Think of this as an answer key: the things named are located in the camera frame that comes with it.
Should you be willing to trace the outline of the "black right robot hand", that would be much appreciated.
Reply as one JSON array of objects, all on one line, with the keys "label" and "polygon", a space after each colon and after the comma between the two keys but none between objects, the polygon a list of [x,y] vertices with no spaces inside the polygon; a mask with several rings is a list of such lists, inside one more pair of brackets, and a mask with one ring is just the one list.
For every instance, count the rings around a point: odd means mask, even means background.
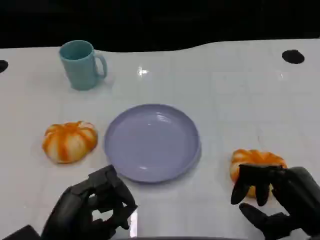
[{"label": "black right robot hand", "polygon": [[[243,203],[252,186],[259,206],[264,206],[272,193],[288,214],[267,215]],[[267,240],[287,237],[296,229],[302,229],[312,240],[320,238],[320,187],[303,167],[240,164],[230,202],[239,205],[242,214]]]}]

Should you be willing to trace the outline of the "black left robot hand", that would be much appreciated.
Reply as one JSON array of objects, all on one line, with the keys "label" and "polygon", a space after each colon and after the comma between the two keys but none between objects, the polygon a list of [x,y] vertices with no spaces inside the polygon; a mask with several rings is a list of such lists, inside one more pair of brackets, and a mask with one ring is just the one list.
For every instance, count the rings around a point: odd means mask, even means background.
[{"label": "black left robot hand", "polygon": [[103,167],[60,196],[43,231],[42,240],[109,240],[117,228],[130,228],[137,209],[133,195],[112,165]]}]

